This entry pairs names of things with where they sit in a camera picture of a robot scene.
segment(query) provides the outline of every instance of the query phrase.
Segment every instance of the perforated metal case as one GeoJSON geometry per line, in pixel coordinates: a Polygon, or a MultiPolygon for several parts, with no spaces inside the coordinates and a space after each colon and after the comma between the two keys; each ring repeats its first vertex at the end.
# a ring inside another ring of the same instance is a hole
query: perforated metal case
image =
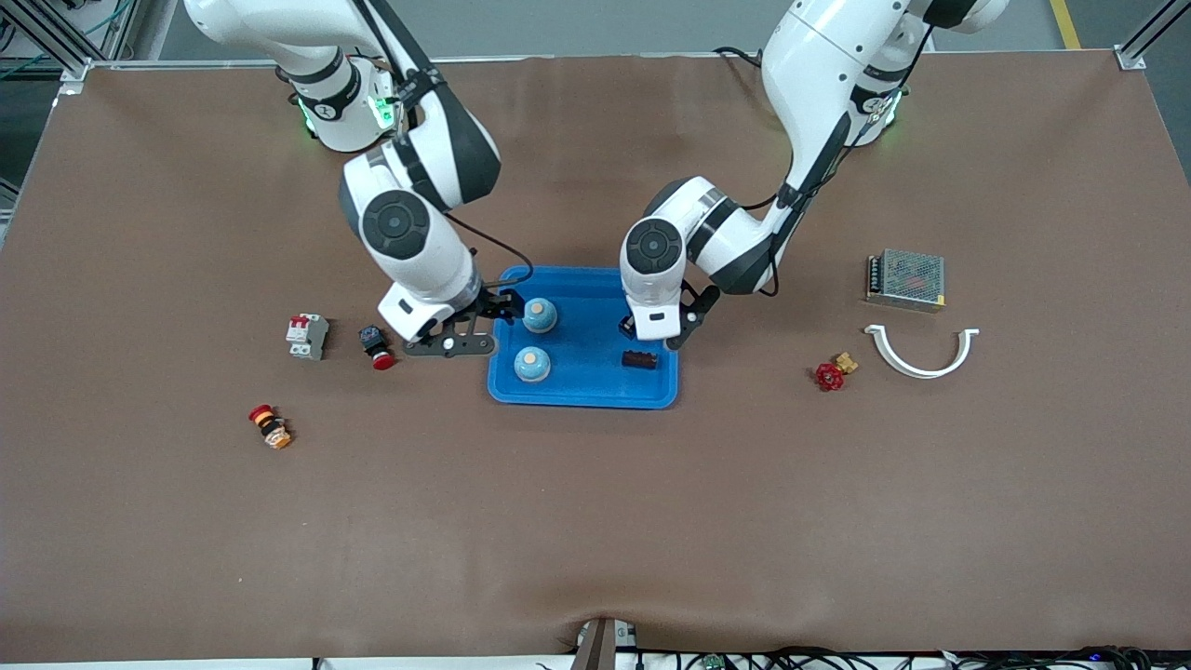
{"type": "Polygon", "coordinates": [[[885,249],[868,256],[867,300],[879,305],[937,312],[943,300],[943,257],[885,249]]]}

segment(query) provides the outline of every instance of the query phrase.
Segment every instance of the blue plastic tray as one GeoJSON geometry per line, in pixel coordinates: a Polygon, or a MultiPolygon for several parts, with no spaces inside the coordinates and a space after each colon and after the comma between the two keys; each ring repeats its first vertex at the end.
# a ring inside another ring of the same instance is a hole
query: blue plastic tray
{"type": "MultiPolygon", "coordinates": [[[[501,278],[524,271],[525,265],[511,267],[501,278]]],[[[618,269],[538,265],[517,290],[525,300],[554,302],[559,323],[536,334],[520,320],[495,321],[499,346],[488,363],[493,399],[532,406],[665,409],[678,397],[678,353],[661,342],[631,342],[617,327],[629,313],[618,269]],[[517,352],[531,345],[550,357],[550,375],[536,384],[522,382],[513,372],[517,352]],[[657,355],[657,370],[622,367],[625,350],[657,355]]]]}

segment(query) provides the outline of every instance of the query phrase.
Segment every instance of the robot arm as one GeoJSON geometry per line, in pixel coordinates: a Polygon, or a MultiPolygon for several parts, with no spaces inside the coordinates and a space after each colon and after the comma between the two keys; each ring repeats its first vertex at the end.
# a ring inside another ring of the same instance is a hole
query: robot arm
{"type": "Polygon", "coordinates": [[[797,0],[761,62],[766,94],[793,151],[773,206],[757,220],[701,176],[667,184],[621,248],[631,312],[622,326],[641,340],[667,340],[678,349],[718,290],[747,294],[763,287],[819,187],[853,146],[875,139],[891,119],[925,36],[924,21],[983,26],[1006,4],[797,0]],[[710,298],[682,303],[688,290],[684,256],[710,276],[710,298]]]}
{"type": "Polygon", "coordinates": [[[348,161],[339,184],[353,232],[393,280],[378,309],[410,343],[407,353],[491,353],[492,339],[474,333],[474,318],[518,315],[520,301],[515,292],[495,295],[482,286],[472,251],[444,212],[492,190],[500,155],[388,2],[185,1],[195,26],[216,42],[257,49],[278,62],[329,148],[357,151],[397,131],[348,161]],[[392,74],[370,60],[345,57],[343,45],[385,54],[392,74]],[[399,119],[380,113],[393,102],[404,111],[419,107],[422,124],[401,131],[399,119]],[[451,338],[453,324],[466,320],[468,333],[451,338]],[[442,331],[432,334],[436,326],[442,331]]]}

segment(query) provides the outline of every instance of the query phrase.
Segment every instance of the brown tabletop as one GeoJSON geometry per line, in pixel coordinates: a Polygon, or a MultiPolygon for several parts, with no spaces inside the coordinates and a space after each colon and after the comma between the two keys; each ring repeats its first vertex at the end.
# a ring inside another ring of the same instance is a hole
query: brown tabletop
{"type": "MultiPolygon", "coordinates": [[[[612,265],[672,179],[763,199],[788,149],[734,63],[444,68],[505,163],[459,213],[612,265]]],[[[655,647],[1191,646],[1191,189],[1110,52],[923,57],[666,412],[501,406],[485,361],[374,372],[344,159],[268,70],[60,101],[0,253],[0,658],[555,652],[596,615],[655,647]],[[947,258],[942,313],[861,300],[886,246],[947,258]],[[322,363],[287,353],[299,311],[335,319],[322,363]],[[981,333],[921,382],[869,323],[923,368],[981,333]]]]}

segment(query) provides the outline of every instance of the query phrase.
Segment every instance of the yellow tape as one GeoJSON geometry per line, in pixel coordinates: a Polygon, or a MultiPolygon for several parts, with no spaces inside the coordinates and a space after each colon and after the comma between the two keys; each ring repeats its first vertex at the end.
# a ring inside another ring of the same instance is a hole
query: yellow tape
{"type": "Polygon", "coordinates": [[[1054,12],[1054,23],[1059,24],[1062,45],[1067,49],[1083,49],[1079,45],[1079,36],[1075,35],[1075,24],[1071,21],[1067,0],[1050,0],[1050,11],[1054,12]]]}

